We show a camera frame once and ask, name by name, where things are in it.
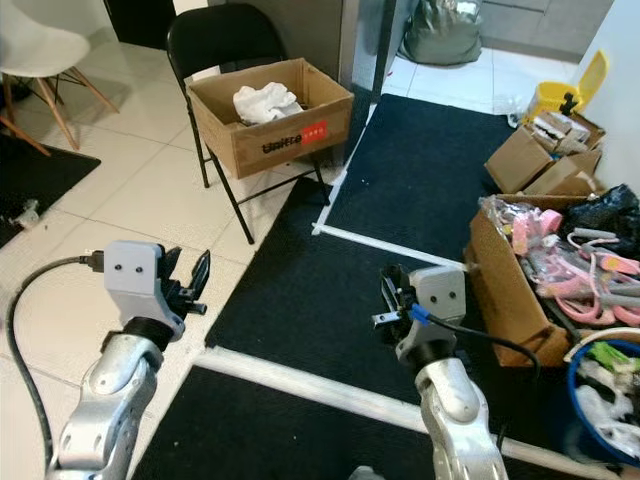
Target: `black folding chair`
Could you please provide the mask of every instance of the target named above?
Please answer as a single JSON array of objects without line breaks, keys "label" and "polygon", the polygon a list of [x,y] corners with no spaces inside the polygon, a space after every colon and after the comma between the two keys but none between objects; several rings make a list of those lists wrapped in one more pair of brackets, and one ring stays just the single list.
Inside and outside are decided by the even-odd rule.
[{"label": "black folding chair", "polygon": [[269,19],[260,10],[251,5],[230,4],[198,8],[181,13],[169,29],[167,54],[180,89],[187,101],[187,113],[196,142],[204,186],[209,188],[205,163],[212,161],[249,244],[253,244],[254,240],[240,211],[240,205],[244,202],[315,172],[325,203],[329,204],[329,195],[322,181],[320,165],[315,158],[312,170],[237,201],[215,153],[207,147],[211,158],[205,160],[203,157],[198,125],[184,79],[196,72],[217,65],[220,66],[223,73],[226,73],[227,71],[284,60],[286,55],[280,37]]}]

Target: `white cloth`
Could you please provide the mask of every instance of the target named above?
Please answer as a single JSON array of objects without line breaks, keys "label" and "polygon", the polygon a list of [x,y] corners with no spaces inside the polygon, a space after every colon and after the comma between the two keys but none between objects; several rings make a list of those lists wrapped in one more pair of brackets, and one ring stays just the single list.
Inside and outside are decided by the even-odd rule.
[{"label": "white cloth", "polygon": [[271,82],[261,90],[242,87],[233,95],[240,118],[249,124],[267,123],[302,111],[293,92],[281,83]]},{"label": "white cloth", "polygon": [[616,392],[615,403],[606,402],[588,385],[576,389],[576,398],[585,417],[613,448],[640,458],[640,428],[618,419],[633,412],[631,400]]}]

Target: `white tile floor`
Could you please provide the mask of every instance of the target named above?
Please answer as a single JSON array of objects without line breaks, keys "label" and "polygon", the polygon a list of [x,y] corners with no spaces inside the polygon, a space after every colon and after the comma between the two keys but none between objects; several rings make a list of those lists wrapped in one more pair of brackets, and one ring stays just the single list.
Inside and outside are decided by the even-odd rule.
[{"label": "white tile floor", "polygon": [[503,114],[510,100],[526,107],[544,80],[570,82],[576,64],[485,48],[473,63],[452,67],[416,65],[397,57],[383,93]]},{"label": "white tile floor", "polygon": [[[212,186],[202,188],[184,100],[164,52],[110,43],[94,50],[81,68],[120,108],[106,111],[82,87],[63,84],[70,126],[81,153],[102,160],[32,230],[0,250],[0,312],[11,292],[35,267],[83,254],[115,239],[149,240],[183,247],[177,275],[188,279],[205,248],[213,253],[213,274],[203,301],[204,317],[187,322],[185,338],[171,345],[158,391],[149,405],[135,451],[139,459],[159,420],[200,351],[203,338],[264,239],[289,188],[243,205],[257,239],[249,246],[211,165]],[[485,50],[471,65],[417,66],[397,59],[384,91],[491,113],[501,98],[529,100],[535,83],[567,80],[575,66],[507,52]],[[36,139],[69,148],[47,107],[36,98],[20,104],[17,123]],[[308,168],[294,163],[233,181],[241,195],[277,183]],[[339,169],[328,170],[333,178]],[[51,417],[55,439],[74,408],[85,370],[99,356],[102,338],[118,328],[116,309],[102,278],[85,267],[47,275],[29,290],[17,312],[17,334]],[[6,342],[0,342],[0,478],[42,478],[37,421]]]}]

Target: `blue connector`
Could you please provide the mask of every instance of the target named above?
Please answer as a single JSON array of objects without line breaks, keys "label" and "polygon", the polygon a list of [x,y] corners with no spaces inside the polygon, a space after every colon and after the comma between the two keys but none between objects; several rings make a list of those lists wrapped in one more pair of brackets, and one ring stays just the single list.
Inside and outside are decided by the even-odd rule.
[{"label": "blue connector", "polygon": [[429,311],[421,305],[418,305],[417,303],[411,305],[411,316],[423,325],[429,324],[429,315],[431,315]]}]

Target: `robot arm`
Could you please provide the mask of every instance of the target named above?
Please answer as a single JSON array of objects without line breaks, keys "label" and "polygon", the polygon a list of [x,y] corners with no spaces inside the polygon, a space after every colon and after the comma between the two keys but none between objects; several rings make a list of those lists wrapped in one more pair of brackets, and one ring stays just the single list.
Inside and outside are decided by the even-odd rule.
[{"label": "robot arm", "polygon": [[390,313],[374,315],[374,327],[396,345],[400,363],[416,374],[422,419],[433,442],[436,478],[506,480],[502,455],[489,433],[489,409],[482,391],[453,355],[455,335],[433,322],[421,305],[453,324],[465,314],[464,274],[448,268],[405,274],[382,273],[382,296]]},{"label": "robot arm", "polygon": [[180,249],[119,241],[104,252],[105,286],[120,308],[123,330],[109,332],[88,370],[80,402],[65,425],[47,480],[123,480],[142,414],[156,390],[162,352],[180,339],[187,313],[204,314],[211,258],[205,252],[183,288],[170,279]]}]

